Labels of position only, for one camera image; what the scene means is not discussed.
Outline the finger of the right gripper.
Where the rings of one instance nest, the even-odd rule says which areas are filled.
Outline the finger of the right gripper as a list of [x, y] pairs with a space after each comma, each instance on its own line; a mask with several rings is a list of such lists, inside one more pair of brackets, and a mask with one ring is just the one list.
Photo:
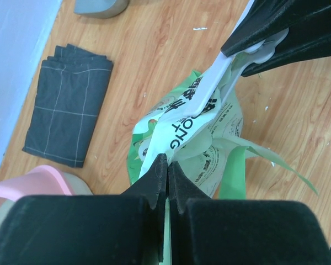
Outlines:
[[329, 32], [331, 1], [254, 1], [221, 51], [229, 57], [287, 28]]
[[249, 77], [274, 68], [300, 61], [331, 56], [331, 17], [293, 26], [287, 37], [275, 49], [271, 59], [253, 63], [242, 73]]

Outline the pink litter box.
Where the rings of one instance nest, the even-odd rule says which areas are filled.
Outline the pink litter box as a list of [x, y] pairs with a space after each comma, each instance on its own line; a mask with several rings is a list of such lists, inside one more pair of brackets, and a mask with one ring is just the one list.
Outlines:
[[79, 177], [42, 165], [28, 173], [0, 182], [0, 208], [30, 195], [91, 195], [88, 185]]

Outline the green litter bag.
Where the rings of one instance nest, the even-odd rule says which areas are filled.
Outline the green litter bag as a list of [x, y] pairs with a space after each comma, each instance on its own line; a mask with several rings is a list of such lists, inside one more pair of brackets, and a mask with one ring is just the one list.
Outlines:
[[135, 125], [126, 162], [129, 180], [137, 182], [163, 153], [168, 162], [179, 163], [206, 195], [244, 199], [246, 159], [259, 156], [283, 168], [287, 163], [270, 149], [241, 137], [243, 114], [235, 92], [224, 105], [219, 105], [219, 95], [214, 93], [199, 116], [184, 116], [201, 79], [201, 72], [193, 70]]

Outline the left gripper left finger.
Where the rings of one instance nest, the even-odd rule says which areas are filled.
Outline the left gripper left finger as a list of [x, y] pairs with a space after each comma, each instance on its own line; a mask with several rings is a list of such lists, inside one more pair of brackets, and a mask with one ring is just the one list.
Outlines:
[[0, 208], [0, 264], [159, 264], [167, 158], [119, 195], [30, 195]]

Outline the grey metal scoop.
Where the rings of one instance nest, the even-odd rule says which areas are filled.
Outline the grey metal scoop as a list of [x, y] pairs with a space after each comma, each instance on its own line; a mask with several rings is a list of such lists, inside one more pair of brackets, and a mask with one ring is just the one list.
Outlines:
[[74, 14], [108, 19], [122, 13], [129, 3], [129, 0], [76, 0]]

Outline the piano pattern bag clip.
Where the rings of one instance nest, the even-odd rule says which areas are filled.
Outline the piano pattern bag clip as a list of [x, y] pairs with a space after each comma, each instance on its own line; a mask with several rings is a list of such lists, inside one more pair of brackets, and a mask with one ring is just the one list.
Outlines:
[[[231, 33], [248, 14], [253, 2], [248, 2]], [[287, 28], [229, 57], [221, 51], [211, 67], [205, 71], [189, 106], [183, 111], [183, 114], [185, 116], [197, 116], [204, 111], [220, 80], [227, 78], [226, 83], [220, 86], [220, 99], [221, 103], [224, 103], [243, 71], [253, 63], [260, 65], [271, 59], [276, 47], [286, 38], [288, 33], [289, 29]]]

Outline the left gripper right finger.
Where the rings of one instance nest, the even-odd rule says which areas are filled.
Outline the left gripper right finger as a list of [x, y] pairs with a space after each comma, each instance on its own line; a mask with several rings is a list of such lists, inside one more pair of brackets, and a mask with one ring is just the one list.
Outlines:
[[319, 222], [303, 203], [211, 199], [176, 162], [168, 185], [173, 264], [331, 264]]

